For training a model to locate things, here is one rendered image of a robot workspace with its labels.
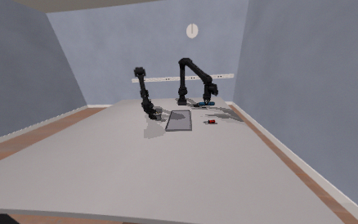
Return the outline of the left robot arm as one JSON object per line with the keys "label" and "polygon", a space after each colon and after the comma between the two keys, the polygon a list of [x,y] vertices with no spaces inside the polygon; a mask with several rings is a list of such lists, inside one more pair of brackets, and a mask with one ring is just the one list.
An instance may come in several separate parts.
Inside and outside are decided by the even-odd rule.
{"label": "left robot arm", "polygon": [[[178,61],[180,66],[180,88],[178,91],[179,99],[178,102],[186,102],[185,94],[187,94],[186,86],[185,86],[185,67],[188,66],[191,70],[193,70],[200,79],[204,82],[204,90],[209,91],[208,96],[211,96],[211,93],[214,96],[217,96],[218,90],[217,85],[212,83],[213,78],[210,75],[204,73],[198,66],[196,66],[190,58],[182,58]],[[210,85],[209,85],[210,84]],[[212,85],[213,84],[213,85]],[[184,95],[183,95],[184,94]],[[185,98],[185,100],[184,100]]]}

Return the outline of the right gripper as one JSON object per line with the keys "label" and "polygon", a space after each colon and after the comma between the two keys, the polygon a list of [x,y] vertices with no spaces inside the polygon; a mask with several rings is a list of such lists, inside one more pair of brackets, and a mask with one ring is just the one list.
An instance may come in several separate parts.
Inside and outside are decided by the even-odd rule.
{"label": "right gripper", "polygon": [[156,117],[155,117],[155,115],[153,115],[154,113],[156,112],[156,110],[152,110],[151,112],[149,112],[149,113],[147,113],[147,114],[149,114],[149,118],[150,119],[157,119]]}

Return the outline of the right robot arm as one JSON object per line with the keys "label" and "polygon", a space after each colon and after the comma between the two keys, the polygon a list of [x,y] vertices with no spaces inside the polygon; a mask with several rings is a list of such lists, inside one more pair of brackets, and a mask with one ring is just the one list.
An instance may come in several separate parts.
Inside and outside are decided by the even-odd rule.
{"label": "right robot arm", "polygon": [[[144,70],[144,71],[143,71]],[[143,101],[142,101],[142,105],[143,105],[143,110],[147,113],[151,112],[154,105],[151,103],[151,101],[149,101],[148,97],[149,97],[149,93],[148,93],[148,90],[145,89],[145,84],[144,84],[144,76],[145,75],[145,69],[143,69],[143,67],[136,67],[134,69],[134,74],[135,74],[135,77],[138,77],[139,79],[139,82],[140,82],[140,86],[141,86],[141,91],[140,91],[140,94],[141,94],[141,98],[143,98]]]}

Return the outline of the grey metal bracket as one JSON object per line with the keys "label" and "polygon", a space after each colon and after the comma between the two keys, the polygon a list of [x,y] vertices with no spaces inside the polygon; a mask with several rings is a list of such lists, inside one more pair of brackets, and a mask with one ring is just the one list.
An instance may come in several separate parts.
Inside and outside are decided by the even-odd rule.
{"label": "grey metal bracket", "polygon": [[[158,114],[157,112],[158,112],[158,113],[160,112],[160,113]],[[161,109],[161,108],[156,108],[156,112],[155,112],[155,113],[156,113],[156,114],[153,114],[153,115],[161,115],[161,114],[162,114],[162,109]]]}

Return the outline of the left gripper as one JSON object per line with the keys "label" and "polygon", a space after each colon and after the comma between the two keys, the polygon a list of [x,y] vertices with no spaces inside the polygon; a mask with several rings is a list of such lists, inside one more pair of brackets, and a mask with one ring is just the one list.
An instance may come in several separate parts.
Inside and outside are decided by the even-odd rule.
{"label": "left gripper", "polygon": [[206,103],[207,102],[207,104],[205,104],[205,105],[208,105],[208,103],[210,102],[210,96],[208,96],[208,92],[209,91],[204,91],[204,94],[203,94],[203,99],[204,99],[204,102]]}

